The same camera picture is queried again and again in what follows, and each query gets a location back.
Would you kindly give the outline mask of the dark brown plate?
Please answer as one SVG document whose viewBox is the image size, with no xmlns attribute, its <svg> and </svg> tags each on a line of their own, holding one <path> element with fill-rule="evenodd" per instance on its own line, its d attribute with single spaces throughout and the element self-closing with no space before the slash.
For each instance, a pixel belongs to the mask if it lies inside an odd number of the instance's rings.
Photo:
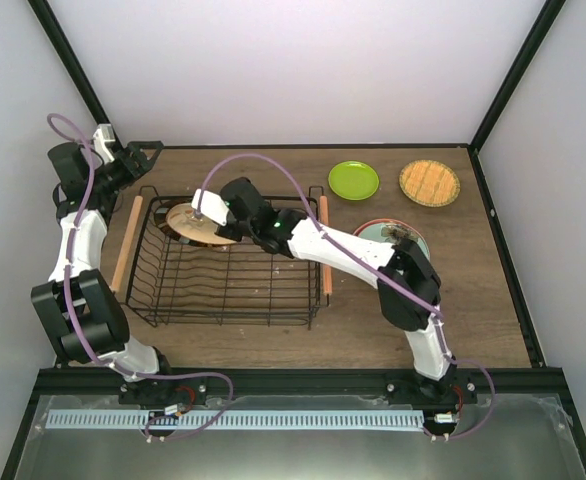
<svg viewBox="0 0 586 480">
<path fill-rule="evenodd" d="M 194 247 L 221 247 L 221 246 L 208 246 L 208 245 L 204 245 L 204 244 L 197 244 L 195 242 L 190 243 L 186 238 L 180 236 L 179 234 L 177 234 L 175 231 L 173 231 L 167 224 L 166 221 L 166 214 L 167 212 L 173 207 L 176 206 L 178 204 L 181 203 L 189 203 L 190 202 L 182 202 L 180 200 L 174 200 L 174 201 L 167 201 L 167 202 L 163 202 L 155 211 L 153 214 L 153 218 L 154 218 L 154 222 L 155 225 L 170 239 L 173 239 L 175 241 L 177 241 L 180 244 L 183 245 L 189 245 L 189 246 L 194 246 Z"/>
</svg>

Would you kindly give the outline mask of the beige floral plate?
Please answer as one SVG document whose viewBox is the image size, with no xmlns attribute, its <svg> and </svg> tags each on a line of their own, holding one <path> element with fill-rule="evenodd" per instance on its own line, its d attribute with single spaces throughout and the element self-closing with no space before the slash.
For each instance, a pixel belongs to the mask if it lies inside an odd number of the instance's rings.
<svg viewBox="0 0 586 480">
<path fill-rule="evenodd" d="M 217 233 L 219 225 L 202 215 L 197 217 L 195 210 L 189 203 L 173 206 L 166 214 L 168 226 L 190 243 L 208 246 L 227 246 L 235 243 L 234 240 L 222 237 Z"/>
</svg>

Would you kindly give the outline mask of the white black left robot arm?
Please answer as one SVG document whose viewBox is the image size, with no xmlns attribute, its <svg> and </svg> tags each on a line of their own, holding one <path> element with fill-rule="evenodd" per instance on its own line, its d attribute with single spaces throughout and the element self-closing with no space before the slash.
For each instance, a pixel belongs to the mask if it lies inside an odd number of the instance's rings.
<svg viewBox="0 0 586 480">
<path fill-rule="evenodd" d="M 58 360 L 114 369 L 128 382 L 142 381 L 154 403 L 169 402 L 177 379 L 166 357 L 135 339 L 114 290 L 100 271 L 107 228 L 119 194 L 149 172 L 163 148 L 160 141 L 91 149 L 89 169 L 81 145 L 59 144 L 48 158 L 59 178 L 53 191 L 62 229 L 58 260 L 49 280 L 31 290 L 31 303 Z"/>
</svg>

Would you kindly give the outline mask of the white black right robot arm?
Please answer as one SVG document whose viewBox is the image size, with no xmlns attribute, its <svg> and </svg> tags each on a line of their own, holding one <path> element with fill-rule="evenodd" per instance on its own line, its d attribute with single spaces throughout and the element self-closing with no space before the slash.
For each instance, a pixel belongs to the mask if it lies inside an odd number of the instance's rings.
<svg viewBox="0 0 586 480">
<path fill-rule="evenodd" d="M 201 193 L 198 207 L 224 239 L 249 238 L 269 254 L 320 263 L 373 287 L 383 317 L 406 335 L 420 396 L 438 403 L 452 392 L 456 366 L 441 330 L 441 280 L 415 241 L 366 240 L 310 212 L 276 209 L 245 177 L 218 194 Z"/>
</svg>

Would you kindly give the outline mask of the yellow woven pattern plate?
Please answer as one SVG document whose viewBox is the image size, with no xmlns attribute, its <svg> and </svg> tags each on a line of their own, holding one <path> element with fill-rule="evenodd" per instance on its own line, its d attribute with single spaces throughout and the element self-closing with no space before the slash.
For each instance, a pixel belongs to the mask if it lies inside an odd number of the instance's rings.
<svg viewBox="0 0 586 480">
<path fill-rule="evenodd" d="M 407 198 L 429 208 L 452 204 L 461 191 L 457 174 L 435 160 L 410 162 L 400 172 L 398 183 Z"/>
</svg>

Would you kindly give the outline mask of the lime green plate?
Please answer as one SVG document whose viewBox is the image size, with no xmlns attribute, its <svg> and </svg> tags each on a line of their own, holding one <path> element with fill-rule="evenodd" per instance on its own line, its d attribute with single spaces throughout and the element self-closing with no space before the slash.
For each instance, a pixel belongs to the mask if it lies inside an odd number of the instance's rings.
<svg viewBox="0 0 586 480">
<path fill-rule="evenodd" d="M 377 172 L 360 161 L 344 161 L 332 167 L 328 174 L 330 189 L 349 201 L 362 201 L 372 197 L 379 188 Z"/>
</svg>

